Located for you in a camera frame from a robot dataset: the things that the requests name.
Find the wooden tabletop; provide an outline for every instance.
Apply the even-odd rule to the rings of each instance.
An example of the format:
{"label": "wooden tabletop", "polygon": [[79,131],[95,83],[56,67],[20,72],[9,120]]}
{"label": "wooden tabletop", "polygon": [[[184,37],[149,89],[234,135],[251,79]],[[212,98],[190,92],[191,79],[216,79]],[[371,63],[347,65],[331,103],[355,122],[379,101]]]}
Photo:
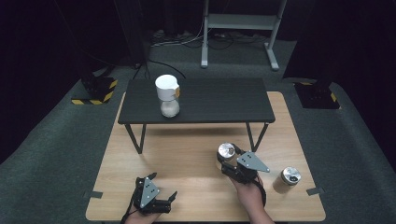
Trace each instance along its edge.
{"label": "wooden tabletop", "polygon": [[[315,183],[283,95],[268,92],[268,96],[276,122],[269,125],[256,152],[271,170],[259,172],[267,192],[265,208],[274,221],[321,221],[326,215],[319,195],[306,192]],[[117,123],[118,115],[93,189],[103,195],[90,199],[88,220],[120,220],[131,200],[135,179],[156,172],[153,182],[161,190],[157,199],[166,200],[178,192],[172,211],[158,221],[248,221],[233,184],[216,166],[221,143],[232,142],[249,150],[244,123],[150,124],[145,151],[137,154],[124,126]],[[139,139],[141,125],[132,128]],[[262,124],[253,123],[251,129],[257,138]],[[297,168],[302,179],[281,194],[273,183],[288,166]]]}

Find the black table leg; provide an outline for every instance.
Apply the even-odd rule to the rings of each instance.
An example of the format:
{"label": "black table leg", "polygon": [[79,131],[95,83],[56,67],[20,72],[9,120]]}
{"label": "black table leg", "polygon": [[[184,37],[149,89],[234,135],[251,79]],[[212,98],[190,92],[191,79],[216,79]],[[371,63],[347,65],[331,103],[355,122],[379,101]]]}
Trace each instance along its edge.
{"label": "black table leg", "polygon": [[131,125],[125,124],[125,128],[126,131],[128,131],[129,136],[131,136],[132,142],[134,143],[134,147],[136,148],[137,153],[142,154],[143,144],[145,142],[146,124],[143,124],[142,135],[140,136],[140,146],[137,144],[136,138],[134,137],[134,132],[132,132]]}
{"label": "black table leg", "polygon": [[251,135],[250,124],[248,122],[246,122],[246,124],[247,124],[247,134],[248,134],[248,139],[250,141],[251,150],[252,152],[256,152],[257,148],[259,148],[259,144],[262,141],[262,137],[264,136],[265,131],[267,131],[269,123],[264,123],[264,127],[262,127],[262,131],[260,132],[259,139],[257,139],[256,145],[254,145],[253,142],[253,136]]}

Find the can lid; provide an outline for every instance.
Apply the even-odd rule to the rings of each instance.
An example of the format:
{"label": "can lid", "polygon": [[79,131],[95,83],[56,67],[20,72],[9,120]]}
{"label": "can lid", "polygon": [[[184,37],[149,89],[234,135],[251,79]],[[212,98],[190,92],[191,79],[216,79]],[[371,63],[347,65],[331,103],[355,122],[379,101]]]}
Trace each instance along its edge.
{"label": "can lid", "polygon": [[281,176],[288,185],[296,185],[301,180],[300,172],[294,167],[286,167]]}
{"label": "can lid", "polygon": [[233,155],[235,155],[235,148],[231,143],[223,143],[219,146],[219,154],[222,156],[226,161],[230,160]]}

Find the gray carpet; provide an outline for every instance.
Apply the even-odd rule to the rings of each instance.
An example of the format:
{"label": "gray carpet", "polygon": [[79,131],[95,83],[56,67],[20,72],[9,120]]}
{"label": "gray carpet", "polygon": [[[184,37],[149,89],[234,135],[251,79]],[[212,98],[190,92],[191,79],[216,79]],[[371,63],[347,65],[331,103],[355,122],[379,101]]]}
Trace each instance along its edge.
{"label": "gray carpet", "polygon": [[[261,77],[268,91],[284,94],[316,185],[325,190],[322,223],[396,223],[396,176],[342,88],[331,85],[342,109],[303,109],[294,80],[282,80],[294,45],[276,41],[277,72],[262,43],[209,49],[206,69],[200,67],[201,49],[156,47],[149,57],[187,78]],[[111,73],[119,83],[105,105],[72,105],[70,90],[0,165],[0,223],[91,223],[85,195],[93,189],[121,96],[135,72],[117,67]],[[143,66],[136,78],[162,74],[182,78],[157,63]]]}

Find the metal leg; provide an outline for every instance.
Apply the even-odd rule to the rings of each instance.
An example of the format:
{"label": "metal leg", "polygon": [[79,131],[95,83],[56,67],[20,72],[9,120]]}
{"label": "metal leg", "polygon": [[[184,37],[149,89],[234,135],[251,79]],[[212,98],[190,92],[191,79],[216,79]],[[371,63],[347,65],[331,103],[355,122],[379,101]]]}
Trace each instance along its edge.
{"label": "metal leg", "polygon": [[250,142],[251,151],[256,152],[257,148],[259,148],[262,138],[264,137],[265,132],[267,131],[269,123],[264,123],[264,127],[262,127],[262,131],[260,132],[260,135],[259,135],[259,138],[257,139],[256,145],[254,145],[254,142],[253,142],[253,136],[251,134],[250,124],[248,122],[246,122],[246,125],[247,125],[247,135],[248,135],[248,139]]}
{"label": "metal leg", "polygon": [[132,131],[130,124],[125,124],[126,131],[128,132],[129,136],[132,139],[132,143],[134,143],[134,147],[138,154],[142,154],[143,152],[143,144],[145,142],[145,135],[146,135],[146,126],[147,124],[143,124],[142,128],[142,135],[140,136],[140,146],[137,144],[136,138],[134,137],[134,132]]}
{"label": "metal leg", "polygon": [[285,6],[287,2],[288,2],[287,0],[282,0],[282,2],[280,3],[279,11],[276,14],[276,20],[274,22],[274,28],[271,33],[270,42],[264,44],[265,50],[267,51],[268,59],[270,60],[271,67],[275,71],[279,70],[279,65],[277,64],[276,61],[276,57],[273,51],[273,46],[275,43],[277,30],[279,28],[280,22],[282,21],[283,11],[285,10]]}
{"label": "metal leg", "polygon": [[205,0],[204,41],[202,43],[201,67],[207,68],[207,25],[209,16],[209,0]]}

